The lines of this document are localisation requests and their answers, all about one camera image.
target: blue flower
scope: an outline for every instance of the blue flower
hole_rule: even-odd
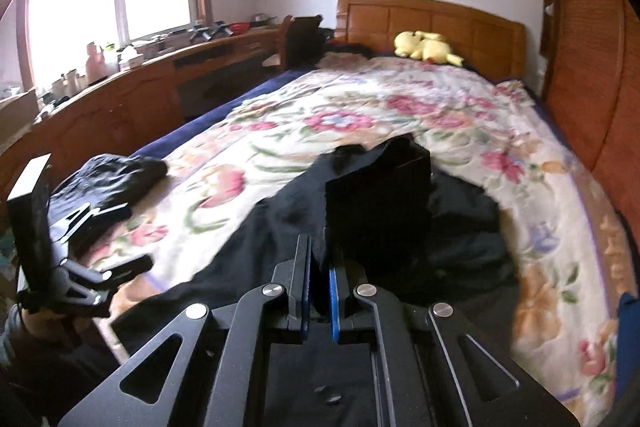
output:
[[[538,253],[551,253],[560,244],[560,238],[551,232],[549,225],[538,223],[529,227],[529,240]]]

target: wooden wardrobe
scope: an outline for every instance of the wooden wardrobe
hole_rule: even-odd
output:
[[[627,0],[549,2],[544,100],[640,239],[640,22]]]

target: pink bottle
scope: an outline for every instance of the pink bottle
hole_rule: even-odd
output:
[[[102,48],[95,42],[89,42],[86,46],[86,54],[89,55],[86,60],[86,79],[91,84],[96,80],[100,80],[109,74],[107,64],[104,63],[104,52]]]

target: triangular cutout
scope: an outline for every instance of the triangular cutout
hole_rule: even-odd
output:
[[[482,401],[491,402],[518,388],[518,380],[508,373],[473,337],[460,336],[458,344]]]
[[[145,403],[156,403],[181,344],[180,335],[168,337],[120,382],[120,390]]]

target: silver screw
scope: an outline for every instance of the silver screw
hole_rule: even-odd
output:
[[[262,293],[267,295],[267,297],[277,297],[282,293],[282,290],[283,288],[280,284],[270,282],[269,284],[264,285]]]
[[[433,305],[433,313],[438,317],[446,318],[453,315],[453,308],[446,302],[439,302]]]
[[[361,284],[356,288],[356,292],[362,297],[372,297],[377,291],[377,288],[372,284]]]
[[[196,303],[185,309],[184,313],[190,319],[196,321],[203,318],[207,314],[207,307],[204,304]]]

